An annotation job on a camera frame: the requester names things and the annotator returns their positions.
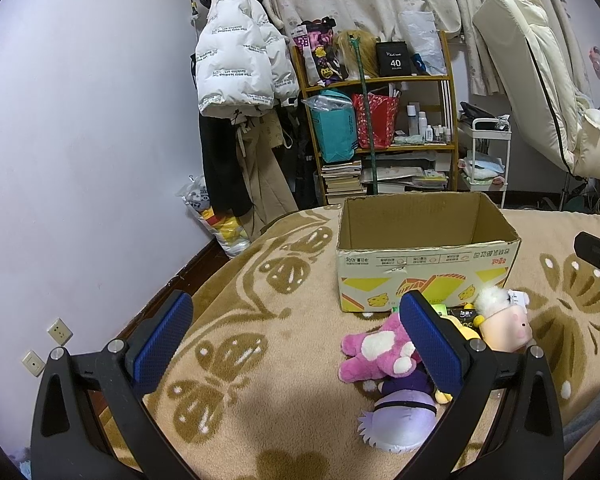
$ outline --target bookshelf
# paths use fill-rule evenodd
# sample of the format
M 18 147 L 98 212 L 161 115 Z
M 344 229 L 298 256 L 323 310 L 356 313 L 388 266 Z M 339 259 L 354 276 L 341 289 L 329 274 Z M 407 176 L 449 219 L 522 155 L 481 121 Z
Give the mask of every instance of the bookshelf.
M 426 113 L 440 113 L 442 117 L 442 125 L 451 128 L 452 140 L 450 144 L 424 144 L 421 146 L 390 146 L 388 148 L 376 148 L 376 153 L 409 153 L 419 151 L 431 151 L 431 152 L 451 152 L 451 171 L 449 172 L 449 184 L 448 188 L 452 191 L 458 190 L 458 108 L 456 105 L 456 90 L 454 87 L 453 71 L 451 67 L 451 56 L 449 54 L 449 47 L 444 32 L 439 32 L 440 41 L 442 44 L 442 52 L 445 57 L 446 72 L 447 75 L 442 76 L 403 76 L 403 77 L 377 77 L 365 79 L 366 85 L 371 91 L 377 86 L 386 85 L 389 83 L 419 83 L 419 82 L 434 82 L 438 85 L 438 104 L 421 105 L 420 110 Z M 292 62 L 296 73 L 298 74 L 298 81 L 300 83 L 300 89 L 302 99 L 307 99 L 312 95 L 325 89 L 350 89 L 352 91 L 360 90 L 360 80 L 342 81 L 331 84 L 327 87 L 323 86 L 310 86 L 308 83 L 306 69 L 304 66 L 304 59 L 300 55 L 298 49 L 294 45 L 291 49 Z M 308 115 L 309 130 L 311 132 L 311 140 L 314 146 L 315 160 L 318 167 L 318 176 L 322 173 L 322 167 L 324 161 L 320 154 L 320 147 L 318 145 L 317 137 L 315 136 L 314 122 L 311 117 L 311 111 L 306 107 L 306 113 Z M 354 158 L 360 158 L 360 156 L 370 153 L 369 150 L 358 149 L 356 150 Z M 326 205 L 326 187 L 324 179 L 320 176 L 318 178 L 320 183 L 320 192 L 322 193 L 322 200 Z

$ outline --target plush toy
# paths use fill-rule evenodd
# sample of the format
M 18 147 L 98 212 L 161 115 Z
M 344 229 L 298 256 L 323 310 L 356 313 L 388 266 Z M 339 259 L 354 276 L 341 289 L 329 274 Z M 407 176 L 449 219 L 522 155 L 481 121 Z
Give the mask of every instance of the plush toy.
M 529 296 L 524 292 L 506 291 L 497 286 L 483 290 L 475 301 L 478 316 L 474 326 L 484 342 L 499 352 L 515 352 L 535 344 L 527 317 Z
M 400 390 L 413 390 L 430 396 L 433 394 L 433 389 L 433 382 L 422 363 L 407 377 L 391 378 L 378 384 L 378 390 L 384 396 Z
M 422 361 L 399 314 L 391 314 L 376 332 L 345 336 L 342 351 L 351 356 L 338 371 L 338 377 L 344 383 L 385 376 L 406 377 Z
M 399 390 L 378 400 L 373 412 L 363 412 L 358 431 L 365 443 L 391 453 L 421 446 L 436 427 L 436 405 L 431 396 Z
M 441 316 L 442 319 L 448 319 L 454 326 L 460 331 L 460 333 L 464 336 L 465 339 L 480 339 L 480 336 L 475 330 L 464 326 L 460 323 L 460 320 L 455 316 Z M 448 404 L 453 400 L 453 397 L 449 394 L 444 394 L 440 390 L 436 390 L 435 393 L 436 402 L 438 404 Z

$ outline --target white bottle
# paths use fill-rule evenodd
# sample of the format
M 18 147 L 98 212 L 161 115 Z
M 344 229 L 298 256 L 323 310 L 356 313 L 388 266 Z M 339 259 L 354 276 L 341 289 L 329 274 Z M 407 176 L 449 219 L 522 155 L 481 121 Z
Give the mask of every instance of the white bottle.
M 407 106 L 407 115 L 409 116 L 409 135 L 418 134 L 418 113 L 413 105 Z
M 427 136 L 427 126 L 429 126 L 427 123 L 427 114 L 425 112 L 420 112 L 418 115 L 418 132 L 424 139 Z

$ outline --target white fluffy plush toy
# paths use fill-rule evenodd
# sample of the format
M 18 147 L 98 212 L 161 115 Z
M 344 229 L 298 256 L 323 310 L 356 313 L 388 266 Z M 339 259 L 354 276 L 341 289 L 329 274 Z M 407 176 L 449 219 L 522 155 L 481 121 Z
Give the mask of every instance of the white fluffy plush toy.
M 492 350 L 515 352 L 535 344 L 526 307 L 529 296 L 516 290 L 491 286 L 475 300 L 478 316 L 474 326 L 480 329 L 484 342 Z

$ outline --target green pole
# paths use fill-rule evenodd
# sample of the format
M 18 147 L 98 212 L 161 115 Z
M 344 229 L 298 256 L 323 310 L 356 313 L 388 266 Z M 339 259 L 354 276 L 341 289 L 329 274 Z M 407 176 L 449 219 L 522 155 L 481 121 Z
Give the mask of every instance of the green pole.
M 371 152 L 371 173 L 373 176 L 372 193 L 378 194 L 378 166 L 376 165 L 376 145 L 374 143 L 374 127 L 371 124 L 371 108 L 369 107 L 369 94 L 366 91 L 365 69 L 360 56 L 360 38 L 349 35 L 349 41 L 358 59 L 358 72 L 360 73 L 360 84 L 362 85 L 362 97 L 365 102 L 366 132 L 369 135 L 369 151 Z

